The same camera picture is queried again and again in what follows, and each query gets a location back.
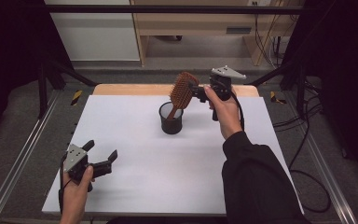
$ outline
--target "black sweatshirt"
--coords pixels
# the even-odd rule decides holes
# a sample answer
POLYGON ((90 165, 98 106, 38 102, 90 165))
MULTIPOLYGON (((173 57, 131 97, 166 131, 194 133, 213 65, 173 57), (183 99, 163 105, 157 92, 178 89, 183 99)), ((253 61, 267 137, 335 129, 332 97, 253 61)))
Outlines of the black sweatshirt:
POLYGON ((286 172, 268 146, 253 145, 245 132, 223 144, 222 176, 229 224, 309 223, 286 172))

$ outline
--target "cup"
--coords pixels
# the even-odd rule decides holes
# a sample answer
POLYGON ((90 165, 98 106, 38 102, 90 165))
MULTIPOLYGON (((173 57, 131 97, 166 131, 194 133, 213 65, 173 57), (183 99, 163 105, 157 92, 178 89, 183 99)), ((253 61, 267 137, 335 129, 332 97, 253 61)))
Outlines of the cup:
POLYGON ((163 104, 158 112, 161 118, 161 129, 167 134, 176 134, 182 130, 183 109, 177 109, 173 115, 173 119, 167 119, 173 109, 172 102, 163 104))

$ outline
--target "hairbrush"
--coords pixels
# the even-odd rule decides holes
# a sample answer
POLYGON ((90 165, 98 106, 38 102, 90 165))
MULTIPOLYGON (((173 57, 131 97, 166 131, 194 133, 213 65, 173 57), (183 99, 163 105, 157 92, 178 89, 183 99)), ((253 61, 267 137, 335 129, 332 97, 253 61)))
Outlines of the hairbrush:
POLYGON ((190 104, 193 92, 189 88, 189 83, 199 85, 199 80, 188 72, 182 72, 176 78, 175 84, 172 87, 170 98, 172 102, 172 111, 167 119, 173 119, 173 116, 178 109, 185 109, 190 104))

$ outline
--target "brush head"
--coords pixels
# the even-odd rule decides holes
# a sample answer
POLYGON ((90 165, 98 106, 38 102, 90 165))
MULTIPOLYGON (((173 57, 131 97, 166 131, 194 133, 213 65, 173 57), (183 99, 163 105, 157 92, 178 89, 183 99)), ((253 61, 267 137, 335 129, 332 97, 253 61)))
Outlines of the brush head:
POLYGON ((175 84, 170 93, 171 102, 178 109, 185 109, 193 97, 189 83, 199 85, 199 80, 188 72, 182 72, 176 78, 175 84))

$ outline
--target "black and yellow tape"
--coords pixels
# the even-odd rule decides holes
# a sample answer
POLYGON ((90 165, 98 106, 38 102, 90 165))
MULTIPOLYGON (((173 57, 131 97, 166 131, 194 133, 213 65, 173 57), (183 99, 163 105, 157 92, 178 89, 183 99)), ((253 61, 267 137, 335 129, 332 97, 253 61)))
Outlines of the black and yellow tape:
POLYGON ((275 96, 275 92, 271 91, 270 92, 270 96, 271 96, 271 102, 272 103, 280 103, 282 105, 286 104, 285 100, 278 100, 277 97, 275 96))
POLYGON ((74 98, 72 99, 71 105, 77 104, 77 101, 79 100, 81 93, 82 93, 82 91, 75 92, 75 95, 74 95, 74 98))

